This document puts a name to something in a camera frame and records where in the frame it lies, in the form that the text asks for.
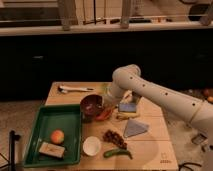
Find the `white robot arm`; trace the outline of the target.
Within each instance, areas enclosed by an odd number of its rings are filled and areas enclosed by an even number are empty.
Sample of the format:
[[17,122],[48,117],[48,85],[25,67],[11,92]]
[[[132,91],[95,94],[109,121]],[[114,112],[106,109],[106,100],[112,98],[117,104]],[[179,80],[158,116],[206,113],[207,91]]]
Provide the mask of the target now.
[[105,103],[118,104],[128,90],[176,114],[213,145],[213,105],[209,102],[144,80],[140,68],[134,64],[119,67],[113,72]]

